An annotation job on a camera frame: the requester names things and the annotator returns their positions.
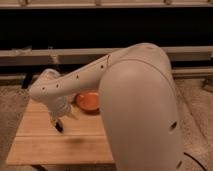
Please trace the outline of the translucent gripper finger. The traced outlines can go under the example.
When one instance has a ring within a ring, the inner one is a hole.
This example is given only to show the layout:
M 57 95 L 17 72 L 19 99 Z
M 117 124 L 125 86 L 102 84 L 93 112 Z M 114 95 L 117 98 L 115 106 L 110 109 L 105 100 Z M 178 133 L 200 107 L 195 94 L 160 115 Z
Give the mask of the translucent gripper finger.
M 74 120 L 78 120 L 78 116 L 73 110 L 70 111 L 70 113 L 68 114 L 68 117 Z

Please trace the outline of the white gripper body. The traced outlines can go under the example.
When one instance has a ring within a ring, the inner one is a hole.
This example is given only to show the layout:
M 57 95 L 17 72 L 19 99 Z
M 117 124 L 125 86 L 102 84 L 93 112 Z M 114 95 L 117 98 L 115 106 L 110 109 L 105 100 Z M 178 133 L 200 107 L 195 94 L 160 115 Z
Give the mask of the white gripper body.
M 52 120 L 57 120 L 71 112 L 71 106 L 65 96 L 51 99 L 47 107 Z

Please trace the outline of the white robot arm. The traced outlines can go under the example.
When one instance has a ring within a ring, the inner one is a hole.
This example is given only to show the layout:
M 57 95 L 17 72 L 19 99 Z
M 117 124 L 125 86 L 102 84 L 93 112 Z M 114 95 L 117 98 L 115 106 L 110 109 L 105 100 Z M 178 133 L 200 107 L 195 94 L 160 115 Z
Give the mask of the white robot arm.
M 30 88 L 50 113 L 70 112 L 66 97 L 99 93 L 100 113 L 118 171 L 184 171 L 171 64 L 157 45 L 114 51 L 65 76 L 45 70 Z

